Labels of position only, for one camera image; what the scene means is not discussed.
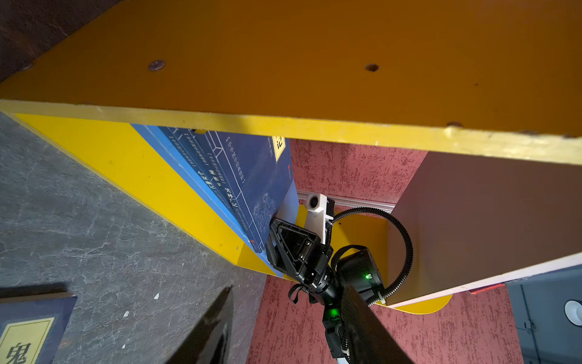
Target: red textured wall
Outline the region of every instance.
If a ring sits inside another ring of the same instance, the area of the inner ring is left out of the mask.
[[[323,306],[300,294],[287,298],[292,282],[268,277],[247,364],[335,364],[321,323]],[[507,288],[456,294],[440,311],[413,315],[375,305],[372,310],[417,364],[522,364]]]
[[[298,190],[396,203],[426,151],[291,140]]]

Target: gray stone floor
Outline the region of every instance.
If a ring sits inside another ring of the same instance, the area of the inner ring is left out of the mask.
[[[227,285],[245,363],[265,278],[0,114],[0,296],[79,297],[54,363],[162,363]]]

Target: black strap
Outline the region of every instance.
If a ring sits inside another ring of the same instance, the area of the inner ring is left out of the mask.
[[[293,304],[297,304],[297,301],[299,301],[299,291],[303,291],[307,294],[309,294],[309,292],[307,292],[307,290],[305,289],[305,287],[303,287],[301,284],[296,284],[293,287],[291,287],[291,289],[289,290],[289,294],[287,295],[287,297],[289,297],[289,299],[291,300],[291,302],[293,302]],[[291,298],[291,296],[297,292],[297,295],[295,296],[295,298]]]
[[[338,262],[341,259],[342,255],[344,255],[350,249],[364,250],[368,248],[363,245],[346,245],[343,248],[339,248],[338,251],[334,254],[333,258],[331,258],[331,269],[334,272],[335,267],[338,265]]]

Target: dark book cover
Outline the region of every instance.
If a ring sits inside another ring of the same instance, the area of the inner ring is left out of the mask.
[[[243,230],[241,223],[235,218],[231,208],[225,204],[208,184],[202,179],[200,174],[196,173],[192,164],[186,160],[183,148],[180,151],[176,143],[172,143],[159,126],[132,124],[134,129],[144,138],[145,141],[164,159],[172,169],[186,182],[196,194],[211,207],[216,214],[224,221],[236,235],[250,248],[252,244],[249,241],[247,233]],[[266,256],[258,257],[268,264]]]
[[[166,126],[160,126],[159,129],[164,133],[170,142],[176,147],[180,154],[186,159],[188,164],[194,169],[194,171],[202,178],[204,183],[214,192],[218,199],[225,205],[226,208],[232,213],[233,208],[230,206],[225,195],[223,194],[223,186],[220,180],[212,178],[209,173],[211,168],[210,162],[208,161],[208,156],[204,155],[201,147],[194,140],[194,136],[190,129],[183,128],[169,128]]]
[[[208,143],[205,142],[205,136],[203,133],[196,132],[193,129],[179,128],[178,130],[178,132],[184,136],[184,139],[186,139],[192,145],[192,148],[199,152],[199,157],[202,159],[205,167],[205,173],[208,175],[210,181],[217,186],[217,188],[213,191],[216,194],[221,195],[220,197],[223,204],[225,204],[225,206],[234,213],[235,219],[237,219],[240,226],[243,228],[244,233],[249,238],[249,241],[254,249],[255,241],[257,240],[256,232],[249,228],[249,225],[244,219],[241,206],[239,206],[235,200],[229,198],[230,190],[228,181],[222,173],[222,168],[218,164],[217,159],[212,153]]]
[[[241,207],[247,225],[256,232],[253,248],[261,253],[269,237],[269,223],[293,182],[289,141],[225,132],[206,132],[204,136],[230,186],[227,198]]]
[[[76,301],[67,292],[0,299],[0,361],[52,363]]]

